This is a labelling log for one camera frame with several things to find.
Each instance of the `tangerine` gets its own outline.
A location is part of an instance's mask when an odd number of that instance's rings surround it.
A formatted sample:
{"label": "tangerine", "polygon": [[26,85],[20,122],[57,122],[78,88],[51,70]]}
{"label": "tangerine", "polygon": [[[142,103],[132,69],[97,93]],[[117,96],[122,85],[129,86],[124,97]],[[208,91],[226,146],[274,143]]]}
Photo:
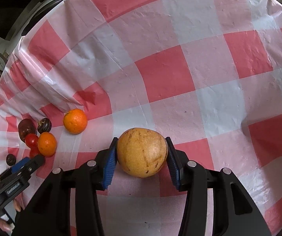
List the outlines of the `tangerine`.
{"label": "tangerine", "polygon": [[83,132],[87,126],[87,117],[81,109],[73,109],[66,113],[63,125],[72,134]]}
{"label": "tangerine", "polygon": [[38,139],[38,150],[43,156],[50,157],[55,154],[57,149],[57,140],[49,132],[43,132]]}

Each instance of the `silver pin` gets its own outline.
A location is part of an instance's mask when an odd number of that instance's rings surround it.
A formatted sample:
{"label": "silver pin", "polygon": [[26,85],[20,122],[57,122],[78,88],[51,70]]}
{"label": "silver pin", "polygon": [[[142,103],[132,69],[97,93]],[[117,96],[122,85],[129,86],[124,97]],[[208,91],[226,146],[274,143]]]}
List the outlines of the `silver pin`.
{"label": "silver pin", "polygon": [[194,167],[197,165],[197,163],[196,163],[195,161],[193,161],[193,160],[190,160],[190,161],[187,162],[187,165],[188,165],[189,167],[194,168]]}
{"label": "silver pin", "polygon": [[226,175],[229,175],[232,171],[231,171],[229,168],[224,168],[224,169],[223,169],[223,172],[224,172]]}
{"label": "silver pin", "polygon": [[95,160],[89,160],[87,162],[87,166],[89,166],[89,167],[94,167],[95,165],[96,165],[96,161]]}
{"label": "silver pin", "polygon": [[59,174],[60,172],[61,172],[61,168],[54,168],[52,170],[52,173],[54,173],[54,174]]}

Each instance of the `checkered tablecloth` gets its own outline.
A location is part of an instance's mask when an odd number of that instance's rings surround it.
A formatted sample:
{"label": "checkered tablecloth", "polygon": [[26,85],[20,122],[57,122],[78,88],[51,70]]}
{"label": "checkered tablecloth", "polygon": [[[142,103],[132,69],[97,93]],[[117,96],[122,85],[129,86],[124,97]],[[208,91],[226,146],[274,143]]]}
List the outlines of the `checkered tablecloth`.
{"label": "checkered tablecloth", "polygon": [[[68,134],[73,108],[89,118]],[[48,117],[52,168],[79,167],[132,127],[170,136],[205,168],[229,167],[275,235],[282,227],[282,5],[275,0],[65,0],[23,37],[0,80],[0,173],[28,156],[17,125]],[[118,166],[99,192],[107,236],[176,236],[185,193],[167,166],[133,178]],[[211,235],[209,193],[206,235]],[[75,233],[74,192],[71,225]]]}

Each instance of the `tomato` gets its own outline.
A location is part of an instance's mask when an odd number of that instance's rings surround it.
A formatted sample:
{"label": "tomato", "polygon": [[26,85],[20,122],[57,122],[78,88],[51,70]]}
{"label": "tomato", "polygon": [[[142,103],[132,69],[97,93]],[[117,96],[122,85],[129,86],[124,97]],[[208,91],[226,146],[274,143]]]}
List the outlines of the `tomato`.
{"label": "tomato", "polygon": [[38,136],[36,134],[30,133],[25,137],[25,144],[32,148],[33,146],[37,146]]}
{"label": "tomato", "polygon": [[36,155],[41,154],[37,146],[32,146],[30,149],[30,158],[33,159]]}

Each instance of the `dark brown fruit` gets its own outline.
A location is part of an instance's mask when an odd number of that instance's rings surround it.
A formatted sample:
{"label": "dark brown fruit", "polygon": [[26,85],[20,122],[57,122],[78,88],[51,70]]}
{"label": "dark brown fruit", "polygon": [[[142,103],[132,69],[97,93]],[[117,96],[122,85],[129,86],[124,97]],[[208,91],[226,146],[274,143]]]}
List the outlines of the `dark brown fruit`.
{"label": "dark brown fruit", "polygon": [[51,127],[52,127],[51,121],[48,118],[44,118],[38,122],[37,131],[40,134],[43,132],[50,132]]}
{"label": "dark brown fruit", "polygon": [[16,163],[16,157],[14,154],[8,154],[6,157],[6,163],[11,167]]}
{"label": "dark brown fruit", "polygon": [[21,120],[18,124],[18,134],[20,139],[25,142],[25,137],[30,133],[36,134],[34,123],[30,119]]}

